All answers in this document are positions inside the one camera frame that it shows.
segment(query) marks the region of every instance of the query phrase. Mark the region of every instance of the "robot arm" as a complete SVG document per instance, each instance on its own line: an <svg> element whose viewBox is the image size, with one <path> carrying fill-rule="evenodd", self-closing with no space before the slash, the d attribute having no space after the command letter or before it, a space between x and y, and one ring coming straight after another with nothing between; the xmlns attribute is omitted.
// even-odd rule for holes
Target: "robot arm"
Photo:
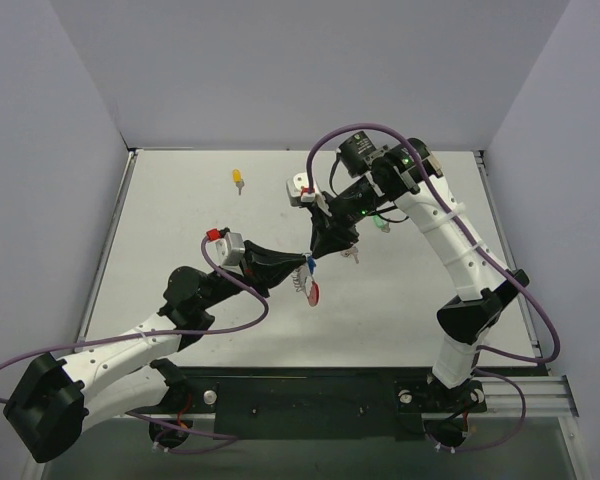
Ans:
<svg viewBox="0 0 600 480"><path fill-rule="evenodd" d="M357 178L354 184L332 197L315 184L310 192L307 175L299 174L287 183L287 192L292 205L311 212L315 258L350 248L358 241L355 224L387 202L413 220L449 272L457 293L438 311L445 338L433 367L434 376L453 389L471 377L478 346L518 291L477 253L478 247L490 251L466 217L464 204L451 193L437 159L420 140L409 142L418 150L434 188L451 207L449 213L429 190L406 149L400 145L376 148L362 131L345 140L337 153L350 176ZM453 221L456 216L475 238L475 245ZM500 260L496 262L507 268ZM510 273L528 285L522 270Z"/></svg>
<svg viewBox="0 0 600 480"><path fill-rule="evenodd" d="M295 269L302 254L264 249L224 230L208 233L220 264L230 275L268 297ZM147 320L111 342L55 359L34 359L4 408L4 415L37 462L67 450L82 431L131 409L156 405L169 392L187 390L186 381L168 360L158 360L202 338L195 333L155 335L157 331L206 331L214 317L206 309L242 289L217 272L180 267L169 277L167 303Z"/></svg>

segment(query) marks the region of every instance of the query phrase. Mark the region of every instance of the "cable tie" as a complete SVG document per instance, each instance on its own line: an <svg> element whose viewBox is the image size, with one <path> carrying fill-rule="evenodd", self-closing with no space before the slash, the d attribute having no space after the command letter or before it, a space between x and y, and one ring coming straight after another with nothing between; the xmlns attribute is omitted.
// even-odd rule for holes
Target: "cable tie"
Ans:
<svg viewBox="0 0 600 480"><path fill-rule="evenodd" d="M140 327L134 327L133 331L139 333L140 336L142 337L142 339L146 343L149 343L149 339L147 338L147 336L144 334L144 332L142 331L142 329Z"/></svg>

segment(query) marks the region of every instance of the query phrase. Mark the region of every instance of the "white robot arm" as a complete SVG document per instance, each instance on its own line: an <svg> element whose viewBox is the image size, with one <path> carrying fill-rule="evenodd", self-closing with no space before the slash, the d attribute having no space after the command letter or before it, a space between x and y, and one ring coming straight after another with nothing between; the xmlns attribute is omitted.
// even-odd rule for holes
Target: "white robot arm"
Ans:
<svg viewBox="0 0 600 480"><path fill-rule="evenodd" d="M311 185L309 175L301 173L287 182L287 193L291 205L311 211L315 258L351 247L358 240L355 224L373 215L383 203L393 202L411 218L449 272L457 293L438 312L445 336L433 366L433 375L453 389L471 377L478 347L518 292L478 254L479 247L487 253L490 250L465 215L465 205L452 194L435 156L421 141L409 142L417 146L428 180L449 212L441 207L405 148L376 148L363 131L343 142L337 151L338 161L352 177L359 177L353 185L333 197L321 192L315 183ZM462 220L475 244L453 221L455 217ZM508 268L491 257L503 269ZM512 275L528 284L522 270Z"/></svg>

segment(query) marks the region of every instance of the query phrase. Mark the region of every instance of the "red cable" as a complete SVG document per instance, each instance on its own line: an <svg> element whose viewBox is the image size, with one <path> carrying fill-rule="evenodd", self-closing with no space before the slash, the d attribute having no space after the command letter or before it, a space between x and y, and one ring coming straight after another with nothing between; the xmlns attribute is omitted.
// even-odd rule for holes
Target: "red cable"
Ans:
<svg viewBox="0 0 600 480"><path fill-rule="evenodd" d="M193 395L189 394L189 396L187 396L187 405L178 412L178 425L180 425L183 428L189 428L189 427L187 427L187 425L185 425L185 423L182 420L180 420L180 417L182 416L183 413L186 413L191 408L192 403L193 403Z"/></svg>

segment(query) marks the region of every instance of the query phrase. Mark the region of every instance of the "red tag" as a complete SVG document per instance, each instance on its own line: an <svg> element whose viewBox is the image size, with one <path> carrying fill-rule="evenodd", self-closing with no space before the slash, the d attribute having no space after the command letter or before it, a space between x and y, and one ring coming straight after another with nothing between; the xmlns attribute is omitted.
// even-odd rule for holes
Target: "red tag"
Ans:
<svg viewBox="0 0 600 480"><path fill-rule="evenodd" d="M311 282L311 290L309 291L309 296L307 297L309 300L309 305L315 307L320 300L320 287L316 282Z"/></svg>

